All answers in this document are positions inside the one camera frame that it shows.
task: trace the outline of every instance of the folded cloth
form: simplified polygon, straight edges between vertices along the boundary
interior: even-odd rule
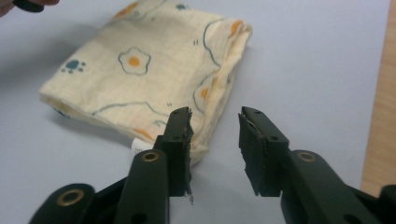
[[[137,1],[61,66],[40,99],[70,118],[150,143],[173,110],[188,106],[196,163],[208,151],[250,35],[240,20],[174,1]]]

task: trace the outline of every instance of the patterned fabric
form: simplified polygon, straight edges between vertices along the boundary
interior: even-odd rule
[[[251,28],[173,1],[141,0],[119,12],[42,87],[63,115],[153,143],[169,114],[192,110],[191,162],[228,100]]]

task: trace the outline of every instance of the wooden surface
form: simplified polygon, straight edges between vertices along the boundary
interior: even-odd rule
[[[396,184],[396,0],[391,0],[361,189]]]

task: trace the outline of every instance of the cream fabric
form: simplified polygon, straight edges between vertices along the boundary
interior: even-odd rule
[[[173,110],[189,106],[196,163],[208,151],[250,35],[240,20],[179,2],[137,1],[75,52],[40,98],[73,119],[150,143]]]

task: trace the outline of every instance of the white table surface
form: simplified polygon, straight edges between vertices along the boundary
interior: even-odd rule
[[[131,140],[64,119],[38,89],[130,1],[68,0],[0,19],[0,218],[28,223],[57,188],[103,189],[125,177]],[[185,1],[240,18],[253,36],[210,141],[192,168],[195,203],[171,199],[171,223],[284,223],[278,198],[255,197],[238,148],[242,105],[264,112],[290,149],[320,154],[358,188],[389,0]]]

